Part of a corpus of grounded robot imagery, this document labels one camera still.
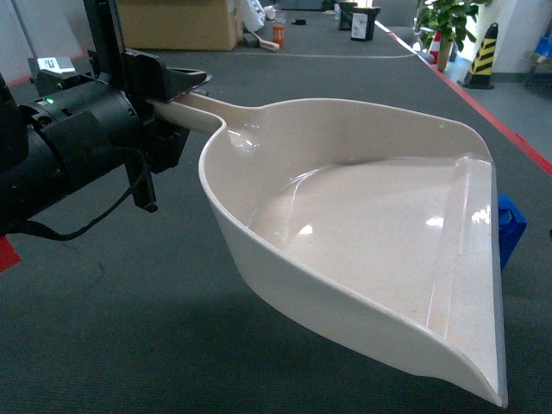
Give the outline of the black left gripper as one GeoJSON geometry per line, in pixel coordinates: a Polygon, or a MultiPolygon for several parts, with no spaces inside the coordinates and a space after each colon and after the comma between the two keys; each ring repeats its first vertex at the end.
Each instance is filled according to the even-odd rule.
{"type": "Polygon", "coordinates": [[[168,67],[158,56],[134,50],[110,57],[90,50],[88,55],[94,73],[109,76],[111,84],[124,91],[139,112],[146,136],[140,147],[152,173],[175,167],[189,133],[156,117],[151,103],[169,103],[205,85],[212,75],[198,69],[168,67]]]}

